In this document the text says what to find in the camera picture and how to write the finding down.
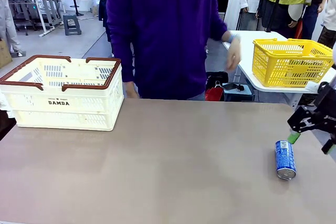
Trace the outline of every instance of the mannequin hand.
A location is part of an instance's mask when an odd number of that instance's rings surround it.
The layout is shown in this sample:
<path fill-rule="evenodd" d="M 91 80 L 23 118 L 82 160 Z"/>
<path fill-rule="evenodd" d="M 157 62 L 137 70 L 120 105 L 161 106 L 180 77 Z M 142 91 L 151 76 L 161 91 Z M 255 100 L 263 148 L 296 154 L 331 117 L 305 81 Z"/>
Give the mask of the mannequin hand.
<path fill-rule="evenodd" d="M 134 88 L 134 82 L 130 81 L 130 82 L 125 82 L 125 88 L 126 88 L 126 94 L 128 98 L 140 98 L 139 94 L 136 92 L 135 88 Z"/>
<path fill-rule="evenodd" d="M 317 13 L 321 13 L 321 12 L 323 11 L 323 9 L 324 9 L 324 4 L 321 3 L 321 4 L 319 5 L 319 8 L 317 9 Z"/>
<path fill-rule="evenodd" d="M 292 22 L 288 25 L 288 27 L 289 27 L 289 28 L 294 28 L 294 27 L 296 27 L 297 24 L 298 24 L 297 21 L 292 21 Z"/>
<path fill-rule="evenodd" d="M 234 38 L 227 52 L 226 69 L 233 71 L 240 63 L 240 41 Z"/>

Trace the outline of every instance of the white basket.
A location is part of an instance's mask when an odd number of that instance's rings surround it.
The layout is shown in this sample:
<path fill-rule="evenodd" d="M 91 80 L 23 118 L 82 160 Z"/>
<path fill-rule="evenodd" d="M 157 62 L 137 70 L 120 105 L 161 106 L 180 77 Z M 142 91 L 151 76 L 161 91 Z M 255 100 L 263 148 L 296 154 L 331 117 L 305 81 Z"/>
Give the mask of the white basket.
<path fill-rule="evenodd" d="M 33 56 L 0 79 L 20 127 L 111 131 L 124 99 L 119 59 Z"/>

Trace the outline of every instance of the blue can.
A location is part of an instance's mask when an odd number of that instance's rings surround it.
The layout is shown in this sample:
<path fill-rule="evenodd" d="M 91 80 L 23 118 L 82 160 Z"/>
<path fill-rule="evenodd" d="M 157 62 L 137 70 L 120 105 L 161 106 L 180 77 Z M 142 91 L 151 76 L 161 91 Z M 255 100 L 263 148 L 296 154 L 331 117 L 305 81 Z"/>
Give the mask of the blue can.
<path fill-rule="evenodd" d="M 277 174 L 279 178 L 292 179 L 296 176 L 296 167 L 292 145 L 287 141 L 275 143 Z"/>

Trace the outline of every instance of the purple hoodie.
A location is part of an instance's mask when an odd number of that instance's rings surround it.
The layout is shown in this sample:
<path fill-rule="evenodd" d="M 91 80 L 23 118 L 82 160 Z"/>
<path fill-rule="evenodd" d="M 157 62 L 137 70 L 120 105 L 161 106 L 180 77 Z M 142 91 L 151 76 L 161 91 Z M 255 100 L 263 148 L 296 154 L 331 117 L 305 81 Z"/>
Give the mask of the purple hoodie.
<path fill-rule="evenodd" d="M 122 80 L 134 81 L 142 98 L 185 100 L 205 91 L 207 39 L 227 30 L 217 0 L 107 0 L 107 12 Z"/>

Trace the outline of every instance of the yellow plastic basket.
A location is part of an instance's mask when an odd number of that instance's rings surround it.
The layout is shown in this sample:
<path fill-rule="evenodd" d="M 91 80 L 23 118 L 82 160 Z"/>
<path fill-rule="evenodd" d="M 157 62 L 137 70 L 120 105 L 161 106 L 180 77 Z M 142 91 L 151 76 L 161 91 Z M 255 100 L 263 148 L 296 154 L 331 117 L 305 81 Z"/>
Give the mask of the yellow plastic basket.
<path fill-rule="evenodd" d="M 312 40 L 256 39 L 252 71 L 266 87 L 305 87 L 320 82 L 333 64 L 332 49 Z"/>

